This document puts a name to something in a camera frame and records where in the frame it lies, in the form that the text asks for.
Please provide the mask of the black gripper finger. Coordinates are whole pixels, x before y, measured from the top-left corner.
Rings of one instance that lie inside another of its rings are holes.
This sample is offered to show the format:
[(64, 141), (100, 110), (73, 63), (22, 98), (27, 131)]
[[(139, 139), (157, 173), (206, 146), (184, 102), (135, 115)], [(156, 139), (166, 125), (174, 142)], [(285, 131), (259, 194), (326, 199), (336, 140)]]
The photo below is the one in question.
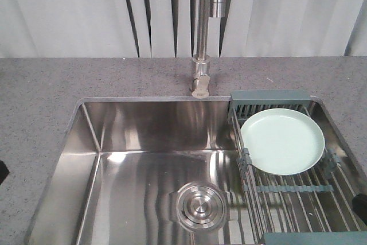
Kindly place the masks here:
[(0, 160), (0, 184), (4, 182), (4, 180), (7, 178), (9, 173), (10, 171), (8, 167), (6, 166), (6, 164), (2, 160)]
[(352, 209), (363, 222), (367, 222), (367, 195), (359, 193), (354, 196)]

